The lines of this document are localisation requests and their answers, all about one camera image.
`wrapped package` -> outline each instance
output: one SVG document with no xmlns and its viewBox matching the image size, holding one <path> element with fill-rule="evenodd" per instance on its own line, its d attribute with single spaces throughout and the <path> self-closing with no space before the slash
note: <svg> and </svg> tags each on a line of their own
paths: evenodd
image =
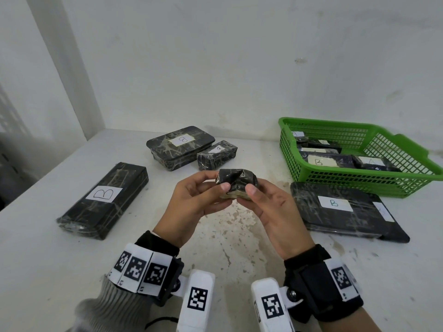
<svg viewBox="0 0 443 332">
<path fill-rule="evenodd" d="M 197 154 L 198 168 L 200 170 L 215 170 L 233 159 L 237 147 L 228 141 L 220 141 Z"/>
<path fill-rule="evenodd" d="M 389 227 L 368 194 L 340 185 L 294 182 L 294 198 L 307 229 L 379 238 Z"/>
<path fill-rule="evenodd" d="M 307 144 L 304 143 L 297 143 L 297 149 L 309 153 L 338 154 L 338 151 L 335 149 L 309 148 Z"/>
<path fill-rule="evenodd" d="M 197 153 L 207 149 L 215 141 L 212 135 L 189 126 L 146 142 L 152 156 L 166 170 L 174 171 L 197 159 Z"/>
<path fill-rule="evenodd" d="M 383 219 L 385 219 L 386 225 L 388 226 L 388 231 L 381 237 L 379 237 L 379 239 L 399 243 L 408 243 L 409 241 L 411 241 L 409 235 L 407 235 L 406 232 L 400 227 L 400 225 L 392 216 L 391 212 L 389 212 L 385 204 L 381 201 L 380 197 L 373 193 L 369 193 L 368 195 L 372 203 L 380 212 Z"/>
<path fill-rule="evenodd" d="M 257 188 L 259 187 L 257 177 L 251 171 L 244 169 L 220 169 L 215 184 L 225 182 L 231 184 L 231 189 L 222 198 L 241 197 L 250 201 L 251 198 L 248 197 L 245 191 L 246 185 L 252 184 Z"/>
<path fill-rule="evenodd" d="M 307 140 L 307 146 L 309 148 L 335 149 L 338 151 L 338 153 L 341 153 L 341 145 L 335 141 L 309 138 L 309 140 Z"/>
<path fill-rule="evenodd" d="M 292 136 L 297 140 L 297 143 L 305 143 L 309 140 L 302 131 L 292 131 Z"/>
<path fill-rule="evenodd" d="M 354 156 L 352 155 L 355 167 L 358 169 L 366 170 L 380 170 L 380 171 L 393 171 L 401 172 L 385 157 L 366 157 L 366 156 Z"/>
<path fill-rule="evenodd" d="M 314 166 L 355 169 L 351 155 L 325 154 L 300 151 L 302 158 Z"/>
<path fill-rule="evenodd" d="M 57 223 L 76 235 L 104 240 L 148 181 L 144 166 L 120 162 Z"/>
</svg>

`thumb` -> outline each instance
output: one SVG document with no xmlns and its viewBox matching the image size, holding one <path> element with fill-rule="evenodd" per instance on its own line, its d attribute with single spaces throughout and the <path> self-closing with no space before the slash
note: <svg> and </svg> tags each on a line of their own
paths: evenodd
<svg viewBox="0 0 443 332">
<path fill-rule="evenodd" d="M 260 207 L 263 212 L 267 213 L 271 218 L 278 212 L 278 209 L 274 206 L 271 200 L 259 189 L 252 184 L 247 184 L 245 191 L 251 200 Z"/>
<path fill-rule="evenodd" d="M 215 185 L 212 188 L 206 190 L 202 194 L 196 196 L 197 204 L 199 208 L 206 207 L 224 195 L 231 188 L 231 184 L 225 182 L 219 185 Z"/>
</svg>

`table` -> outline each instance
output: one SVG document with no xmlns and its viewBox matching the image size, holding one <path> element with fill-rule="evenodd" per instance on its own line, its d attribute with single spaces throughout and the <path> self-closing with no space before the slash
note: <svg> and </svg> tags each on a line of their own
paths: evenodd
<svg viewBox="0 0 443 332">
<path fill-rule="evenodd" d="M 160 133 L 107 129 L 69 156 L 0 212 L 0 331 L 65 331 L 74 308 L 96 297 L 103 274 L 126 243 L 154 227 L 175 184 L 197 172 L 193 162 L 167 172 L 145 143 Z M 226 139 L 238 146 L 230 168 L 245 168 L 289 191 L 291 176 L 277 142 Z M 440 165 L 441 158 L 433 158 Z M 116 163 L 147 167 L 149 183 L 104 241 L 62 231 L 55 219 L 68 210 Z M 341 257 L 363 289 L 365 308 L 385 331 L 440 331 L 443 323 L 443 184 L 432 182 L 407 199 L 383 198 L 411 236 L 408 244 L 312 233 L 333 257 Z M 282 284 L 284 266 L 259 220 L 233 203 L 205 216 L 181 249 L 184 274 L 191 268 L 216 275 L 208 331 L 258 331 L 251 303 L 254 280 L 274 277 Z M 181 299 L 154 307 L 150 319 L 176 316 Z M 319 331 L 315 320 L 296 324 Z M 152 331 L 175 331 L 159 322 Z"/>
</svg>

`green basket handle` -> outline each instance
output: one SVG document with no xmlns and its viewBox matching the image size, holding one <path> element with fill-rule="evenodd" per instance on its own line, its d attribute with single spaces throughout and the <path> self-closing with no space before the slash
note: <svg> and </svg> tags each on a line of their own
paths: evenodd
<svg viewBox="0 0 443 332">
<path fill-rule="evenodd" d="M 410 153 L 415 158 L 428 158 L 429 150 L 423 148 L 418 143 L 415 143 L 410 138 L 404 136 L 403 134 L 396 134 L 392 137 L 393 141 L 401 145 L 403 149 L 407 149 L 407 152 Z"/>
</svg>

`fingernail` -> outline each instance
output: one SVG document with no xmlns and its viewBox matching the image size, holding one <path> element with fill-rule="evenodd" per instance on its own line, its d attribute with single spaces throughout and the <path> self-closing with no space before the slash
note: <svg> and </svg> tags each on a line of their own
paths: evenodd
<svg viewBox="0 0 443 332">
<path fill-rule="evenodd" d="M 245 190 L 249 196 L 254 195 L 255 192 L 257 192 L 257 188 L 252 184 L 247 184 Z"/>
<path fill-rule="evenodd" d="M 220 184 L 220 187 L 223 191 L 228 192 L 229 189 L 231 188 L 231 184 L 229 184 L 228 182 L 222 183 Z"/>
</svg>

